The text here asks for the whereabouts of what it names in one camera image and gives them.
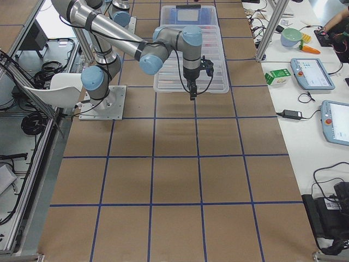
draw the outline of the yellow object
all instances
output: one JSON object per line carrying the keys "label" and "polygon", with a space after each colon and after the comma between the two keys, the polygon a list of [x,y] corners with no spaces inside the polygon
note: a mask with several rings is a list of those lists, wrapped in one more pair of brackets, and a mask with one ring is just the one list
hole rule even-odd
{"label": "yellow object", "polygon": [[302,33],[302,40],[307,44],[307,43],[309,43],[310,42],[310,40],[311,40],[311,36],[310,35],[308,35],[308,34],[304,34],[304,33]]}

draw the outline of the light blue cap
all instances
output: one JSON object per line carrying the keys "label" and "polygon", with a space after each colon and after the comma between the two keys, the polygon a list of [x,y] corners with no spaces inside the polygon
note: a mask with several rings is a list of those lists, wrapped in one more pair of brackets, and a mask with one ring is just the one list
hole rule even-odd
{"label": "light blue cap", "polygon": [[148,75],[155,75],[163,64],[163,61],[155,55],[145,55],[140,59],[140,67]]}
{"label": "light blue cap", "polygon": [[130,23],[131,16],[126,11],[116,12],[113,16],[113,21],[122,27],[127,26]]}
{"label": "light blue cap", "polygon": [[88,91],[96,90],[104,81],[104,73],[102,69],[95,65],[86,68],[81,73],[81,82]]}
{"label": "light blue cap", "polygon": [[164,29],[165,26],[159,26],[158,28],[155,29],[153,33],[153,41],[155,41],[158,38],[158,35],[162,29]]}
{"label": "light blue cap", "polygon": [[183,40],[192,46],[202,45],[202,31],[198,26],[186,26],[182,32]]}

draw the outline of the clear storage box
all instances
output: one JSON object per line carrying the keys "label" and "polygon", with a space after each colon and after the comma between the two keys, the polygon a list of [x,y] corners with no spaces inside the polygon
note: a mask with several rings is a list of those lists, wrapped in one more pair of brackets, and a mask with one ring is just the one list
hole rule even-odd
{"label": "clear storage box", "polygon": [[[173,29],[183,29],[187,25],[198,25],[202,29],[202,55],[214,63],[213,81],[207,90],[210,93],[226,93],[229,90],[227,69],[225,64],[222,38],[218,26],[215,7],[201,6],[200,8],[176,8],[174,5],[161,9],[160,25]],[[182,53],[179,52],[180,72],[183,83]],[[203,70],[196,80],[198,92],[203,91],[210,81]],[[185,92],[179,79],[177,57],[172,52],[164,66],[155,75],[154,89],[156,92]]]}

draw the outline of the small carton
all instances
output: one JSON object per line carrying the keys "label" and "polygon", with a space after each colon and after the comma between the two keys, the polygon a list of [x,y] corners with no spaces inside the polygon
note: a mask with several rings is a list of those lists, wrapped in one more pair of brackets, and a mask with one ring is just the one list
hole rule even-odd
{"label": "small carton", "polygon": [[286,68],[273,70],[265,74],[267,84],[270,86],[286,83],[290,76],[291,73]]}

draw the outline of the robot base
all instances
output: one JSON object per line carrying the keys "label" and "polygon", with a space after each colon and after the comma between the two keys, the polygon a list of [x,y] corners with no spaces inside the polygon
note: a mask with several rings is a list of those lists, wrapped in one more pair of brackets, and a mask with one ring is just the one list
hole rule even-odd
{"label": "robot base", "polygon": [[[116,101],[111,107],[102,111],[91,111],[81,114],[79,119],[82,121],[100,121],[100,120],[122,120],[122,115],[124,112],[124,104],[126,97],[126,86],[109,86],[110,92],[116,95]],[[89,100],[89,95],[86,92],[84,100]],[[83,104],[81,112],[91,109],[91,104]]]}

